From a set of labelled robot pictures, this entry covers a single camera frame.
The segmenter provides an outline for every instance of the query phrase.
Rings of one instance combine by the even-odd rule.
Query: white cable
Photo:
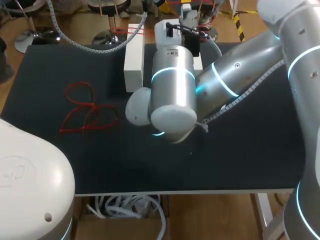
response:
[[[100,219],[115,219],[115,218],[144,218],[143,212],[146,212],[148,208],[151,206],[150,203],[155,205],[155,209],[159,210],[159,214],[161,217],[161,223],[162,227],[159,232],[159,235],[156,240],[162,240],[165,231],[166,231],[166,217],[164,210],[161,207],[161,198],[160,195],[157,196],[158,200],[150,197],[149,195],[113,195],[110,196],[104,204],[104,211],[107,213],[107,215],[103,215],[101,213],[101,207],[103,206],[103,202],[105,197],[101,196],[99,199],[99,196],[96,196],[94,199],[94,206],[91,207],[89,204],[86,205],[86,207],[94,213],[98,218]],[[138,201],[144,201],[144,207],[137,212],[133,211],[133,207]]]
[[[155,200],[154,198],[148,196],[148,195],[144,195],[142,196],[144,199],[147,199],[149,200],[150,202],[154,203],[158,209],[159,209],[159,214],[160,214],[160,217],[161,217],[161,222],[162,222],[162,227],[161,227],[161,230],[159,232],[159,235],[158,237],[156,238],[156,240],[161,240],[164,235],[165,235],[165,232],[166,232],[166,227],[167,227],[167,223],[166,223],[166,216],[165,216],[165,213],[164,213],[164,210],[162,209],[161,205],[159,204],[159,202],[157,200]]]
[[[133,33],[127,38],[127,40],[125,40],[123,43],[121,43],[120,45],[114,47],[114,48],[111,48],[111,49],[108,49],[108,50],[96,50],[96,49],[92,49],[92,48],[89,48],[89,47],[86,47],[86,46],[82,46],[74,41],[72,41],[70,38],[68,38],[60,29],[59,25],[58,25],[58,22],[57,22],[57,19],[56,19],[56,15],[55,15],[55,9],[54,9],[54,6],[52,5],[52,2],[51,0],[46,0],[47,3],[48,3],[48,6],[49,6],[49,10],[50,10],[50,14],[51,14],[51,19],[52,19],[52,22],[53,22],[53,25],[54,25],[54,28],[56,29],[56,31],[60,34],[60,36],[62,38],[64,38],[65,40],[67,40],[69,43],[71,43],[72,45],[74,45],[75,47],[77,48],[80,48],[82,50],[85,50],[85,51],[88,51],[88,52],[91,52],[91,53],[95,53],[95,54],[109,54],[109,53],[112,53],[112,52],[115,52],[123,47],[125,47],[133,38],[134,36],[137,35],[137,33],[139,32],[139,30],[141,29],[141,27],[143,26],[143,24],[145,24],[145,21],[147,19],[147,12],[144,12],[143,15],[142,15],[142,19],[138,25],[138,27],[133,31]]]
[[[270,74],[272,74],[275,70],[280,68],[282,65],[285,64],[284,60],[279,61],[276,65],[271,67],[268,71],[266,71],[247,91],[245,91],[241,96],[239,96],[236,100],[231,102],[226,107],[222,108],[220,111],[216,112],[212,116],[205,118],[202,122],[204,124],[208,124],[211,121],[215,120],[216,118],[220,117],[222,114],[233,108],[235,105],[240,103],[243,99],[249,96]]]

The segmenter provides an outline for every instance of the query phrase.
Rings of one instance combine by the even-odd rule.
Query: black table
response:
[[[222,52],[232,46],[220,44]],[[145,46],[145,86],[150,86],[155,51],[154,44]],[[49,141],[66,155],[76,195],[296,187],[304,170],[305,148],[284,68],[211,122],[209,133],[196,127],[184,142],[170,144],[152,136],[150,126],[136,127],[126,120],[130,94],[125,88],[124,56],[125,49],[94,54],[70,45],[30,46],[1,113],[5,121]],[[214,50],[205,45],[201,56],[204,68],[215,59]],[[92,85],[97,103],[117,107],[119,124],[59,137],[63,120],[75,108],[64,91],[79,81]],[[81,90],[73,94],[80,101],[90,98]],[[81,126],[82,120],[83,116],[74,116],[69,124]]]

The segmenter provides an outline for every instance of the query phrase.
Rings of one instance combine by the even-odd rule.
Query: red string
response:
[[[136,27],[113,27],[112,29],[117,29],[117,30],[124,30],[124,29],[137,29]],[[146,29],[146,28],[141,28],[140,30],[144,30],[146,32],[155,32],[155,30],[152,29]]]
[[[89,87],[90,91],[91,91],[91,94],[92,94],[92,102],[82,102],[82,101],[76,101],[76,100],[73,100],[71,99],[70,97],[68,97],[68,91],[73,88],[73,87],[76,87],[76,86],[80,86],[80,85],[83,85],[83,86],[87,86]],[[92,89],[91,85],[87,82],[84,82],[84,81],[80,81],[80,82],[75,82],[75,83],[71,83],[67,86],[67,88],[65,89],[64,91],[64,95],[66,97],[66,99],[71,102],[71,103],[74,103],[74,104],[77,104],[79,105],[78,107],[74,108],[71,112],[68,113],[68,115],[65,117],[63,123],[62,123],[62,126],[61,126],[61,129],[59,131],[59,134],[61,136],[61,134],[63,133],[76,133],[76,132],[81,132],[82,131],[82,134],[84,133],[85,130],[102,130],[102,129],[107,129],[107,128],[110,128],[112,127],[113,125],[115,125],[118,120],[119,120],[119,113],[116,109],[115,106],[111,105],[111,104],[98,104],[98,105],[95,105],[95,92],[94,90]],[[68,119],[71,117],[72,114],[74,114],[75,112],[79,111],[80,109],[82,108],[90,108],[89,112],[86,114],[85,118],[84,118],[84,121],[83,121],[83,125],[82,127],[76,127],[76,128],[65,128],[65,125],[66,125],[66,122],[68,121]],[[100,117],[100,108],[111,108],[115,114],[116,114],[116,118],[111,122],[111,123],[108,123],[108,124],[105,124],[105,125],[101,125],[101,126],[96,126],[97,122],[98,122],[98,119]],[[97,118],[91,122],[91,123],[88,123],[87,124],[87,119],[88,117],[90,116],[90,114],[92,114],[93,112],[97,112]]]
[[[114,31],[113,32],[114,34],[132,34],[132,32],[127,32],[127,31]],[[137,33],[137,34],[139,34],[139,35],[145,35],[145,36],[154,36],[155,34],[153,33]]]

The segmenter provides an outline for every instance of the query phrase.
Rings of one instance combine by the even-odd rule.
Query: white box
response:
[[[129,24],[127,39],[132,35],[138,24]],[[140,31],[126,45],[124,59],[124,80],[128,93],[133,93],[142,88],[144,81],[144,60],[145,60],[145,36],[144,30]]]

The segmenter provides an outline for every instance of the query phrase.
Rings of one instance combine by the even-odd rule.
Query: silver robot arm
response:
[[[127,105],[133,112],[139,99],[145,116],[135,114],[133,120],[126,111],[127,118],[152,123],[162,138],[179,143],[284,57],[306,151],[302,180],[284,210],[285,233],[290,240],[320,240],[320,1],[259,0],[258,12],[269,31],[236,46],[196,78],[187,49],[159,50],[165,54],[154,58],[151,89],[140,91],[143,99],[134,93]]]
[[[281,41],[305,145],[304,173],[284,210],[285,232],[290,240],[320,240],[320,1],[261,0],[258,11]]]

